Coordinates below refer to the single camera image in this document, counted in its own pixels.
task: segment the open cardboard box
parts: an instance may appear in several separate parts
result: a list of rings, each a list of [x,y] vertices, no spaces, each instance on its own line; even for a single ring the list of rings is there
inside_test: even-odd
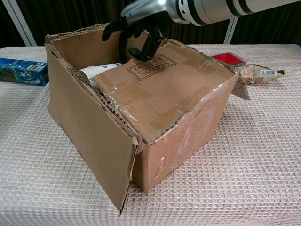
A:
[[[120,61],[119,33],[102,42],[105,26],[46,37],[49,112],[121,213],[132,177],[147,192],[212,138],[238,73],[166,39],[153,60],[128,55],[96,76],[98,92],[78,70]]]

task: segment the blue box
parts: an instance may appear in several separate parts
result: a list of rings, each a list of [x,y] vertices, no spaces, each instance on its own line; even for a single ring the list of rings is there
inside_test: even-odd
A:
[[[0,58],[0,81],[45,86],[47,63]]]

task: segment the torn cardboard edge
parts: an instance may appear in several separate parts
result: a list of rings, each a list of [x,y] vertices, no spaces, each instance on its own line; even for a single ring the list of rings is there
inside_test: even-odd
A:
[[[74,32],[67,32],[67,33],[62,33],[62,34],[49,35],[49,36],[46,37],[46,43],[53,43],[53,42],[56,42],[58,40],[66,39],[66,38],[69,38],[69,37],[72,37],[72,36],[82,35],[82,34],[85,34],[87,32],[90,32],[90,31],[104,30],[106,25],[107,24],[99,24],[99,25],[94,25],[94,26],[91,26],[91,27],[79,29],[79,30],[74,31]],[[161,42],[160,46],[164,46],[166,44],[173,44],[173,45],[179,46],[179,47],[181,47],[185,50],[197,53],[197,54],[199,54],[203,57],[206,57],[207,59],[214,60],[214,61],[218,62],[219,64],[221,64],[222,66],[224,66],[225,68],[230,70],[234,75],[237,73],[237,70],[235,69],[235,67],[233,67],[229,64],[225,64],[224,62],[215,60],[215,59],[203,54],[202,52],[196,50],[195,48],[189,47],[189,46],[187,46],[187,45],[185,45],[185,44],[183,44],[183,43],[181,43],[177,40],[164,39]],[[57,51],[56,51],[56,55],[59,56],[60,59],[64,61],[65,65],[67,65],[69,68],[72,69],[72,75],[75,76],[76,78],[78,78],[80,80],[80,82],[82,82],[86,85],[86,87],[85,87],[86,91],[88,91],[90,93],[93,93],[94,97],[96,95],[98,98],[100,98],[101,104],[105,105],[107,107],[107,109],[109,109],[111,116],[114,117],[115,119],[118,119],[117,120],[118,125],[121,126],[123,130],[125,130],[125,128],[126,128],[126,133],[129,134],[129,137],[133,137],[133,136],[137,137],[137,140],[139,142],[139,149],[137,151],[137,154],[139,154],[142,151],[144,144],[152,145],[152,144],[156,143],[165,134],[169,133],[174,127],[176,127],[177,123],[181,120],[181,118],[183,116],[185,116],[185,114],[188,114],[189,112],[193,111],[193,108],[192,108],[192,109],[190,109],[189,112],[184,112],[183,115],[181,117],[179,117],[173,123],[173,125],[171,127],[167,128],[162,134],[160,134],[156,139],[154,139],[152,143],[148,143],[145,140],[143,140],[143,138],[137,133],[137,131],[132,127],[132,125],[130,125],[126,120],[124,120],[122,114],[118,111],[118,109],[116,108],[116,106],[114,104],[108,103],[105,100],[103,94],[99,93],[94,87],[92,87],[92,85],[89,82],[87,82],[85,80],[85,78],[77,70],[75,70],[75,68],[70,63],[68,63],[64,58],[62,58],[62,56]]]
[[[100,94],[89,82],[87,82],[85,80],[85,78],[77,70],[75,70],[75,68],[70,63],[68,63],[64,58],[62,58],[62,56],[59,54],[59,52],[56,50],[56,48],[52,44],[47,44],[47,45],[49,45],[49,49],[51,50],[52,54],[55,55],[57,57],[57,59],[59,59],[59,61],[61,61],[62,64],[65,65],[66,68],[68,68],[70,70],[70,73],[72,74],[72,76],[78,81],[78,83],[84,88],[84,90],[86,92],[88,92],[93,97],[93,99],[98,104],[100,104],[107,113],[109,113],[109,115],[112,117],[112,119],[124,130],[125,133],[128,134],[128,136],[131,139],[133,139],[134,137],[136,138],[135,140],[138,141],[139,146],[142,149],[144,142],[142,141],[139,134],[135,131],[135,129],[123,119],[123,117],[121,116],[121,113],[119,113],[117,109],[115,109],[110,104],[108,104],[107,101],[104,99],[103,95]]]
[[[131,168],[130,168],[130,174],[128,175],[127,177],[127,188],[126,188],[126,192],[123,196],[123,199],[121,200],[121,205],[116,205],[116,203],[114,204],[116,206],[116,208],[118,209],[119,211],[119,214],[121,214],[122,212],[122,209],[124,207],[124,204],[125,204],[125,201],[126,201],[126,197],[127,197],[127,194],[128,194],[128,191],[129,191],[129,186],[130,186],[130,181],[132,180],[132,170],[133,170],[133,165],[134,165],[134,161],[135,161],[135,157],[136,157],[136,152],[139,148],[142,148],[143,147],[143,143],[141,142],[141,144],[139,144],[139,139],[133,135],[133,133],[129,132],[128,129],[126,129],[124,127],[124,125],[122,123],[120,123],[118,121],[118,118],[113,115],[111,113],[111,111],[99,100],[99,97],[96,97],[95,96],[95,93],[92,92],[91,90],[89,90],[89,86],[85,86],[86,84],[84,82],[82,82],[78,77],[77,77],[77,73],[75,73],[75,70],[70,67],[70,65],[65,62],[63,59],[61,59],[59,57],[59,55],[57,55],[56,53],[56,50],[53,49],[53,46],[51,46],[51,44],[47,44],[47,49],[48,49],[48,52],[51,52],[51,54],[59,61],[59,63],[67,70],[69,71],[69,74],[72,76],[73,80],[76,81],[76,83],[81,86],[83,88],[83,90],[88,93],[88,95],[91,97],[91,99],[96,102],[102,109],[103,111],[105,112],[105,114],[107,116],[109,116],[110,119],[112,119],[111,121],[116,124],[116,126],[119,128],[119,130],[125,134],[127,137],[131,138],[131,143],[132,143],[132,150],[133,150],[133,155],[132,155],[132,160],[131,160]]]
[[[75,35],[81,35],[81,34],[85,34],[87,32],[90,32],[90,31],[99,31],[99,30],[104,30],[105,27],[108,25],[109,23],[106,23],[106,24],[96,24],[96,25],[93,25],[93,26],[90,26],[90,27],[86,27],[86,28],[82,28],[82,29],[79,29],[79,30],[76,30],[76,31],[73,31],[73,32],[66,32],[66,33],[60,33],[60,34],[54,34],[54,35],[48,35],[46,36],[45,38],[45,43],[46,44],[50,44],[50,42],[55,42],[56,40],[61,40],[61,39],[65,39],[65,38],[69,38],[69,37],[72,37],[72,36],[75,36]],[[174,45],[177,45],[183,49],[187,49],[189,51],[192,51],[192,52],[195,52],[197,54],[200,54],[200,55],[203,55],[207,58],[210,58],[210,59],[213,59],[215,60],[216,62],[220,63],[221,65],[223,65],[224,67],[226,67],[228,70],[231,70],[232,72],[234,73],[237,73],[237,69],[229,64],[226,64],[222,61],[219,61],[219,60],[216,60],[212,57],[209,57],[205,54],[203,54],[202,52],[196,50],[195,48],[193,47],[189,47],[177,40],[174,40],[174,39],[167,39],[165,38],[164,40],[161,41],[161,44],[160,46],[163,46],[163,45],[166,45],[167,43],[172,43]],[[81,76],[81,75],[77,75],[80,80],[83,80],[84,78]],[[235,85],[233,91],[231,92],[231,94],[243,99],[243,100],[250,100],[250,97],[249,97],[249,94],[248,94],[248,91],[247,91],[247,85],[244,84],[244,82],[242,81],[242,79],[240,77],[238,77],[238,80],[237,80],[238,84]],[[97,95],[98,96],[101,96],[101,94],[99,94],[99,92],[97,90],[95,90],[90,84],[88,83],[85,83],[86,85],[88,85],[94,92],[98,93]]]

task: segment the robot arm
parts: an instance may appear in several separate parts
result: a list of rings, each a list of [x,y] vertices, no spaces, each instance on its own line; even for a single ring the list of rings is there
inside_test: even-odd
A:
[[[171,25],[203,26],[297,1],[300,0],[136,0],[105,28],[102,40],[107,41],[112,33],[122,31],[119,53],[121,60],[126,61],[127,40],[147,30],[149,36],[143,49],[130,48],[129,53],[138,60],[148,61],[154,57]]]

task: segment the table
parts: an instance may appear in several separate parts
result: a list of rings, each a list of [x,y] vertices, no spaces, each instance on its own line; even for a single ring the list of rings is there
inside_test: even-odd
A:
[[[121,216],[49,115],[49,85],[0,82],[0,225],[300,225],[300,46],[191,46],[285,76],[250,87],[251,101],[231,95],[213,139],[148,194],[133,182]],[[46,52],[9,47],[0,57]]]

